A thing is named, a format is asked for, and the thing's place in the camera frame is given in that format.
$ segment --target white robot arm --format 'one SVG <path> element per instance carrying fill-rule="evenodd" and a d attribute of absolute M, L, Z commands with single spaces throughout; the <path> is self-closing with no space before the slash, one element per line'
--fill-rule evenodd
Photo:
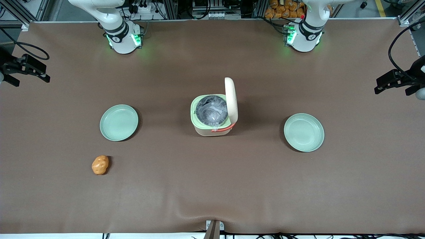
<path fill-rule="evenodd" d="M 353 0 L 303 0 L 307 6 L 306 17 L 291 23 L 294 32 L 287 38 L 287 43 L 295 50 L 308 52 L 314 49 L 322 36 L 322 29 L 330 17 L 330 4 L 343 4 Z"/>
<path fill-rule="evenodd" d="M 125 0 L 68 0 L 72 5 L 83 9 L 94 18 L 106 32 L 110 46 L 120 54 L 128 54 L 142 45 L 139 25 L 124 20 L 116 7 Z"/>

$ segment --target packaged bread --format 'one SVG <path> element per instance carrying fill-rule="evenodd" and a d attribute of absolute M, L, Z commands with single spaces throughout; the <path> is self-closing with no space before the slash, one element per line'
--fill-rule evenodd
<path fill-rule="evenodd" d="M 273 18 L 275 16 L 275 11 L 274 9 L 267 9 L 266 13 L 264 14 L 264 17 L 269 19 L 269 18 Z"/>
<path fill-rule="evenodd" d="M 285 0 L 285 8 L 289 9 L 290 6 L 292 6 L 293 2 L 292 0 Z"/>
<path fill-rule="evenodd" d="M 287 9 L 287 10 L 285 10 L 283 13 L 282 13 L 282 17 L 289 17 L 289 10 Z"/>
<path fill-rule="evenodd" d="M 304 9 L 302 9 L 302 8 L 297 9 L 297 17 L 301 17 L 301 16 L 303 16 L 303 15 L 305 15 L 305 14 L 304 14 Z"/>
<path fill-rule="evenodd" d="M 329 14 L 332 16 L 332 14 L 333 14 L 333 8 L 332 8 L 332 6 L 331 5 L 328 5 L 328 8 L 329 8 L 329 10 L 331 11 Z"/>
<path fill-rule="evenodd" d="M 285 10 L 285 6 L 278 6 L 276 8 L 276 13 L 283 13 Z"/>
<path fill-rule="evenodd" d="M 289 11 L 289 17 L 297 17 L 296 11 Z"/>
<path fill-rule="evenodd" d="M 279 6 L 278 0 L 269 0 L 270 7 L 276 9 Z"/>
<path fill-rule="evenodd" d="M 290 11 L 295 11 L 295 10 L 297 10 L 297 7 L 298 7 L 298 4 L 297 4 L 297 3 L 292 2 L 292 5 L 289 7 L 289 10 L 290 10 Z"/>

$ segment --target table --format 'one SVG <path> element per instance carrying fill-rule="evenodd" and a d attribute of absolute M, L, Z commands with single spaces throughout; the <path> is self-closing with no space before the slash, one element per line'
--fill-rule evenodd
<path fill-rule="evenodd" d="M 208 219 L 233 233 L 423 232 L 425 105 L 402 89 L 374 94 L 401 30 L 330 20 L 299 53 L 260 20 L 155 22 L 142 49 L 119 55 L 95 23 L 31 24 L 19 40 L 49 52 L 51 82 L 1 84 L 0 233 L 197 231 Z M 418 58 L 409 34 L 393 55 L 404 69 Z M 224 77 L 239 121 L 201 137 L 190 103 L 224 94 Z M 142 121 L 123 142 L 99 131 L 117 104 Z M 300 112 L 325 129 L 311 153 L 282 133 Z M 112 166 L 96 176 L 101 154 Z"/>

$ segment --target plastic bag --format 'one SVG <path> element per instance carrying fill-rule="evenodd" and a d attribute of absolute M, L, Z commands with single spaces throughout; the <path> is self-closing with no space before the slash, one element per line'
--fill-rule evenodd
<path fill-rule="evenodd" d="M 203 124 L 218 127 L 228 116 L 226 101 L 216 95 L 206 96 L 196 105 L 196 116 Z"/>

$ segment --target green plate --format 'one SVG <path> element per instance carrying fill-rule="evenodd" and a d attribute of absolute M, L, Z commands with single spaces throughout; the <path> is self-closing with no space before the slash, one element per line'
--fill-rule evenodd
<path fill-rule="evenodd" d="M 121 141 L 136 131 L 139 123 L 137 112 L 128 105 L 109 108 L 100 119 L 100 132 L 111 141 Z"/>
<path fill-rule="evenodd" d="M 302 152 L 318 149 L 325 139 L 322 124 L 313 116 L 304 113 L 289 117 L 283 131 L 288 143 Z"/>

